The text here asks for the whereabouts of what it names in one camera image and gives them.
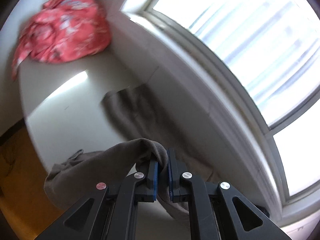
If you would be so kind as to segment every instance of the glossy white tabletop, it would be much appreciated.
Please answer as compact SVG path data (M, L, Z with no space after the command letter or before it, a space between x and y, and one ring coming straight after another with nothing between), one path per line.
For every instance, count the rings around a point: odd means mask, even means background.
M59 65L28 58L20 65L19 83L28 132L48 171L80 149L106 150L123 142L101 100L108 91L139 85L108 48Z

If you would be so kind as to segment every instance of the wooden floor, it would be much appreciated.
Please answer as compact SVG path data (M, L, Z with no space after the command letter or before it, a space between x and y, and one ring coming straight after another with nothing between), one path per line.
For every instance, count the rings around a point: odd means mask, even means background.
M20 240L34 240L63 212L44 193L46 176L25 127L0 146L0 209Z

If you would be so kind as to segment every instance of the silver screw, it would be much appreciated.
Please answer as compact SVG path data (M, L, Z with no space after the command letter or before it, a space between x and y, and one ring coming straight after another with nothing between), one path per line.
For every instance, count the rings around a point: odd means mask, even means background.
M100 182L97 184L97 189L105 189L107 187L107 185L104 182Z
M230 184L227 182L222 182L222 183L220 183L220 187L223 189L228 189L228 188L230 188Z
M136 173L134 174L134 177L135 177L136 179L142 179L143 176L144 176L144 174L143 174L142 172L136 172Z
M192 174L190 172L184 172L182 173L182 177L185 179L190 179L192 177Z

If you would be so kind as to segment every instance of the black object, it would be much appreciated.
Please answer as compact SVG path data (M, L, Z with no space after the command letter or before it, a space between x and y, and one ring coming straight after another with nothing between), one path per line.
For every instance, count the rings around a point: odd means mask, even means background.
M290 240L227 182L204 182L168 150L169 192L188 202L192 240ZM95 189L77 201L36 240L134 240L139 202L154 202L158 163L144 162L121 184Z

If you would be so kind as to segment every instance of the triangular cutout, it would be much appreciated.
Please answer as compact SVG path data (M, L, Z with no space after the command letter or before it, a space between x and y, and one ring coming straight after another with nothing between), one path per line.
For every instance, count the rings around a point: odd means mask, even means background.
M65 222L68 228L81 232L89 216L94 203L93 198L89 198L76 212L74 212Z
M250 231L254 228L262 226L262 220L248 208L238 197L232 199L237 210L238 216L245 231Z

